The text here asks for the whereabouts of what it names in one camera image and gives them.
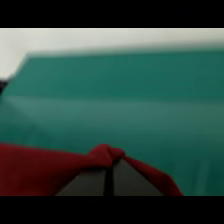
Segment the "green board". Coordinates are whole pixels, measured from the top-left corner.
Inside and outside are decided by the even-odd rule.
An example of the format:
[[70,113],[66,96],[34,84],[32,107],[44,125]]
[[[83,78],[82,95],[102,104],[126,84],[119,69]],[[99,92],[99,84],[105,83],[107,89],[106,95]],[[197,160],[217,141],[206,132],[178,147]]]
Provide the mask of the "green board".
[[86,153],[97,144],[224,195],[224,51],[33,56],[0,101],[0,141]]

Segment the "white wall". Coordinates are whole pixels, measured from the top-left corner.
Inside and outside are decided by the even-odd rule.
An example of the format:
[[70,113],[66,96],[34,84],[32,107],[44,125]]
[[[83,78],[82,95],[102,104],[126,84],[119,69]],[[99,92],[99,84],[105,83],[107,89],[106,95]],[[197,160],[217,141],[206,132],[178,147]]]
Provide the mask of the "white wall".
[[28,52],[93,51],[138,46],[224,43],[223,28],[10,28],[0,29],[0,79],[12,75]]

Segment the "red cloth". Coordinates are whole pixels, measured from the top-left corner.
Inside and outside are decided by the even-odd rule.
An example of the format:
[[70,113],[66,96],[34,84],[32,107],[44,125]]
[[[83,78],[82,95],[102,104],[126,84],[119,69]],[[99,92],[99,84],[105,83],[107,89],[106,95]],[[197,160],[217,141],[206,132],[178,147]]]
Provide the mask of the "red cloth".
[[110,167],[123,158],[167,196],[181,196],[165,173],[125,156],[124,151],[98,145],[87,155],[0,144],[1,196],[53,196],[82,169]]

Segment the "teal surface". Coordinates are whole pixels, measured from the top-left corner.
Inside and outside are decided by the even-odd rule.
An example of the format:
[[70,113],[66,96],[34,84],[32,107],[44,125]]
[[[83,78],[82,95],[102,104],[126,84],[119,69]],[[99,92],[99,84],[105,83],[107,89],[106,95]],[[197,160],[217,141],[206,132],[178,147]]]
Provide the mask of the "teal surface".
[[224,51],[30,57],[0,101],[0,141],[86,153],[100,143],[224,195]]

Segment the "gray fabric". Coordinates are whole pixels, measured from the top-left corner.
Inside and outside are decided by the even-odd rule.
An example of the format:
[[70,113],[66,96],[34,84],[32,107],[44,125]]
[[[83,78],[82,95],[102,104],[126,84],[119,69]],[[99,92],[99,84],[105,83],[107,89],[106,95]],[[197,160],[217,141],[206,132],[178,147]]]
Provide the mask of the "gray fabric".
[[162,196],[145,177],[126,161],[114,165],[114,196]]
[[105,175],[105,170],[84,171],[56,196],[103,196]]

